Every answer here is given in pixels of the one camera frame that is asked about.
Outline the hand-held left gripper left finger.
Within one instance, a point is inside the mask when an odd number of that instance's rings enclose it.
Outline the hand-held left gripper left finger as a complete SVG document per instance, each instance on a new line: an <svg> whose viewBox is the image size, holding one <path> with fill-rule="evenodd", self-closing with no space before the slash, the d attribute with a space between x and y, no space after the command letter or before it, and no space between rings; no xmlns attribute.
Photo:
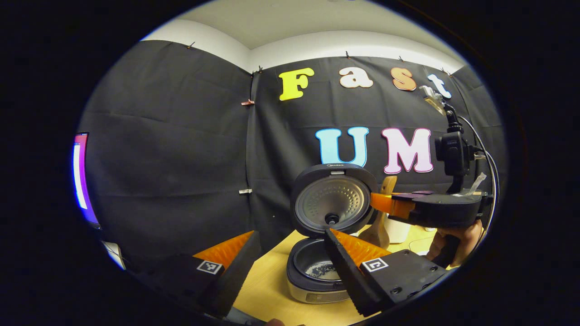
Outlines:
<svg viewBox="0 0 580 326"><path fill-rule="evenodd" d="M197 254L174 254L136 276L178 305L226 317L260 256L260 234L253 230Z"/></svg>

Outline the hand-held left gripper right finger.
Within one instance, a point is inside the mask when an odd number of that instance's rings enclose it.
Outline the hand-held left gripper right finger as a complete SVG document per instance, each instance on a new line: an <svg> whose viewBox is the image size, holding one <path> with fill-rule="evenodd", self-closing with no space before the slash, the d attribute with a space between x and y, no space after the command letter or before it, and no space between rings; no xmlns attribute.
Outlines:
<svg viewBox="0 0 580 326"><path fill-rule="evenodd" d="M357 264L338 239L339 234L327 229L324 247L356 310L364 317L418 296L447 273L446 268L410 250L375 256Z"/></svg>

